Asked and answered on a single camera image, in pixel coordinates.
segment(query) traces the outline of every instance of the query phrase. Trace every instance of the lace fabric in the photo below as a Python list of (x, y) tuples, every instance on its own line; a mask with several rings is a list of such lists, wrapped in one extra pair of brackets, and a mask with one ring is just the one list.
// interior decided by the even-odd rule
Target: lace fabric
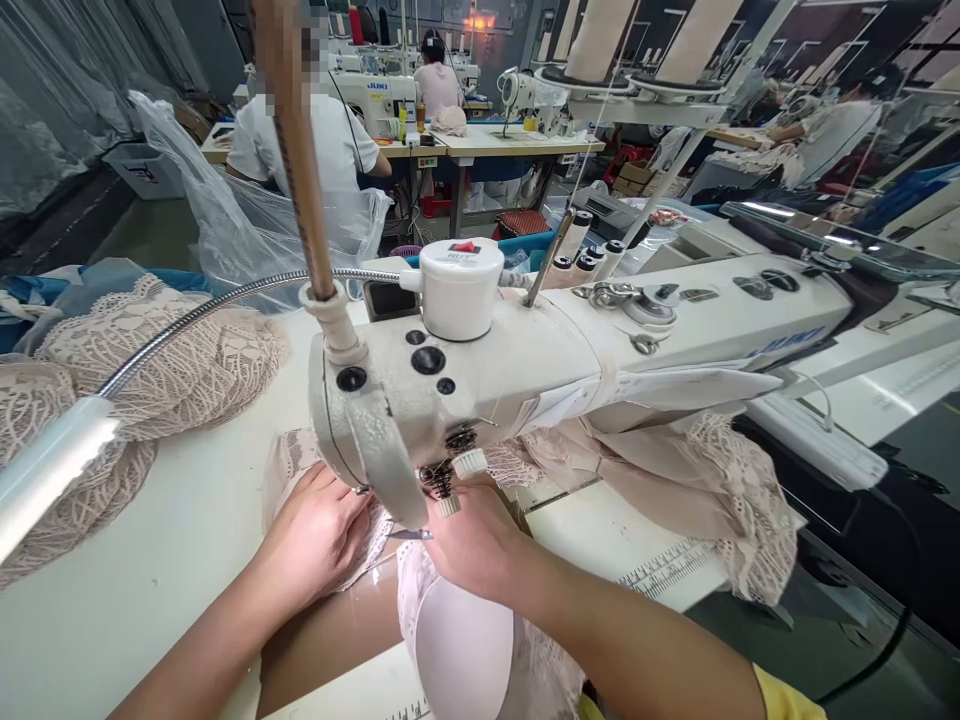
[[(420, 604), (440, 575), (420, 541), (400, 546), (397, 568), (400, 634), (416, 665), (414, 639)], [(523, 618), (518, 620), (523, 631), (514, 646), (510, 681), (499, 717), (573, 720), (577, 717), (577, 702), (586, 676), (573, 658), (536, 625)]]
[[(95, 294), (95, 282), (88, 291)], [(78, 397), (96, 392), (143, 344), (205, 299), (143, 273), (132, 290), (110, 292), (83, 306), (88, 312), (51, 313), (49, 324), (35, 335), (43, 339), (34, 357), (0, 357), (0, 467)], [(147, 361), (115, 399), (113, 414), (121, 420), (116, 440), (0, 566), (0, 590), (108, 525), (142, 487), (160, 438), (243, 412), (272, 382), (287, 353), (286, 337), (273, 321), (252, 310), (225, 309), (191, 326)]]
[[(317, 463), (322, 463), (317, 438), (312, 428), (289, 430), (280, 435), (271, 461), (267, 467), (267, 477), (263, 493), (264, 532), (283, 503), (286, 502), (300, 478)], [(370, 529), (360, 551), (360, 560), (351, 568), (349, 575), (334, 592), (343, 592), (353, 585), (370, 568), (377, 564), (383, 548), (387, 544), (387, 535), (393, 529), (386, 508), (376, 499), (367, 505), (370, 513)]]
[(662, 527), (716, 541), (736, 595), (779, 602), (796, 558), (792, 515), (770, 457), (729, 418), (705, 412), (617, 435), (574, 419), (521, 440), (561, 487), (574, 470), (595, 471)]

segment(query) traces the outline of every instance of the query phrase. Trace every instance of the table leg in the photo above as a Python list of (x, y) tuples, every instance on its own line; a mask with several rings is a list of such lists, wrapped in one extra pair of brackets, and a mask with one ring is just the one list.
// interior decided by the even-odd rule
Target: table leg
[(450, 196), (450, 237), (459, 238), (463, 224), (463, 194), (466, 185), (467, 168), (457, 166), (457, 181), (453, 184), (453, 193)]

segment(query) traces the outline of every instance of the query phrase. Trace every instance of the human arm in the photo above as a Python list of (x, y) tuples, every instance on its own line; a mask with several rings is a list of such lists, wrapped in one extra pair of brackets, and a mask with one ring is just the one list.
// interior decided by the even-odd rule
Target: human arm
[(270, 168), (260, 157), (256, 142), (254, 106), (245, 105), (237, 112), (230, 152), (227, 153), (227, 174), (247, 182), (266, 182)]
[(368, 500), (327, 467), (307, 472), (250, 563), (109, 720), (216, 717), (267, 640), (349, 571)]
[(763, 720), (753, 667), (692, 621), (590, 575), (523, 535), (489, 487), (460, 488), (461, 512), (431, 508), (440, 574), (511, 608), (556, 640), (624, 718)]
[(393, 175), (390, 161), (384, 157), (380, 151), (380, 146), (373, 141), (357, 116), (348, 110), (347, 118), (350, 122), (348, 132), (351, 133), (353, 161), (357, 165), (357, 170), (373, 177), (390, 177)]

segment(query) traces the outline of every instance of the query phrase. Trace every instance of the plastic curtain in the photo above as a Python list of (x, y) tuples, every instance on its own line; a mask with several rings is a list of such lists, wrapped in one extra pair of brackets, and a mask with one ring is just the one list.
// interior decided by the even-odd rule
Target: plastic curtain
[(207, 91), (169, 0), (0, 0), (0, 218), (132, 138), (157, 83)]

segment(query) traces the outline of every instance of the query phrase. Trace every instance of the yellow sleeve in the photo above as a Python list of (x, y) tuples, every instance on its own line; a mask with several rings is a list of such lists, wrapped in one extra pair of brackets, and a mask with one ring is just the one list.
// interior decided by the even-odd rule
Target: yellow sleeve
[(767, 708), (767, 720), (826, 720), (823, 708), (785, 682), (753, 666)]

